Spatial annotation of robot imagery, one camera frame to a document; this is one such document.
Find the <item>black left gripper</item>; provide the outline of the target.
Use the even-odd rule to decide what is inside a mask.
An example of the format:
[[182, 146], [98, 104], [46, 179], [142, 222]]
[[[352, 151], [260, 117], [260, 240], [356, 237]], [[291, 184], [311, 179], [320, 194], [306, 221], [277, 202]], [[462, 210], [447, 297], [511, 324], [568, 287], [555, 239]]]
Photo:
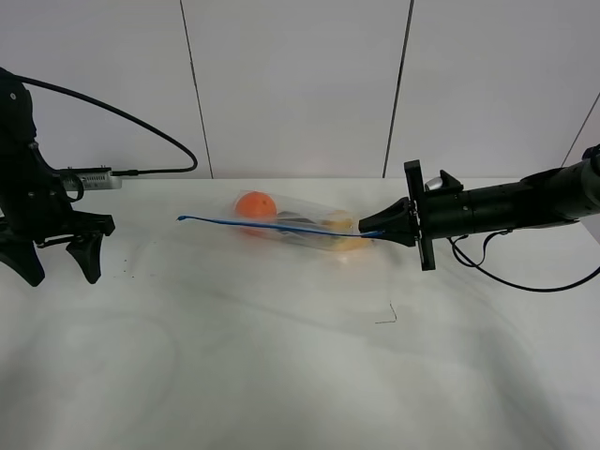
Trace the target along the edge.
[[[72, 204], [83, 193], [83, 182], [74, 172], [51, 168], [33, 144], [1, 149], [1, 210], [9, 228], [38, 244], [55, 236], [75, 236], [66, 250], [85, 279], [95, 284], [101, 276], [103, 234], [112, 234], [115, 225], [110, 215], [74, 210]], [[1, 262], [32, 287], [45, 278], [31, 241], [2, 242]]]

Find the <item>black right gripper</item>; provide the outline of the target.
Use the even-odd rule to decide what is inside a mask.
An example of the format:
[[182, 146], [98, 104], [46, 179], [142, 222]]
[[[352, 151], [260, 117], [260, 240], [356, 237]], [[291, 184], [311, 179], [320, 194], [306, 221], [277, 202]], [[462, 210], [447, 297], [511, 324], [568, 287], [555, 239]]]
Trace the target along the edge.
[[407, 248], [418, 244], [422, 270], [432, 271], [436, 268], [433, 240], [470, 232], [472, 210], [464, 186], [450, 173], [441, 170], [437, 177], [442, 178], [443, 187], [425, 191], [419, 160], [406, 162], [404, 172], [410, 199], [403, 197], [381, 212], [360, 219], [358, 229]]

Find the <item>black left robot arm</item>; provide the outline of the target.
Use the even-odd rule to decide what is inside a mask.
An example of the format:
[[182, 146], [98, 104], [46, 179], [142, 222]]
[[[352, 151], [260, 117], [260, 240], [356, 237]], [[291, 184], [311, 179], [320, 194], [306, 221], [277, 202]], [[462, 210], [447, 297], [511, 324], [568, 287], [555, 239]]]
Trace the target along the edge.
[[113, 217], [76, 211], [81, 178], [42, 157], [33, 101], [16, 76], [1, 70], [1, 262], [29, 285], [45, 278], [38, 248], [65, 244], [86, 280], [101, 276], [100, 249], [115, 230]]

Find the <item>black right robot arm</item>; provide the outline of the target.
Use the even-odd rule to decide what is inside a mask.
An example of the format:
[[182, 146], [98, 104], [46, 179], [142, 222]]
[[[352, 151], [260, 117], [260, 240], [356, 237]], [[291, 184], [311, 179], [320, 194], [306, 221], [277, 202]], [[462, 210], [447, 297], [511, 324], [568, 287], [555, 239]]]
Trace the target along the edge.
[[517, 182], [467, 190], [450, 173], [425, 182], [418, 160], [406, 162], [409, 195], [359, 220], [361, 234], [418, 247], [424, 271], [436, 268], [432, 241], [498, 231], [567, 225], [599, 213], [599, 147], [569, 167]]

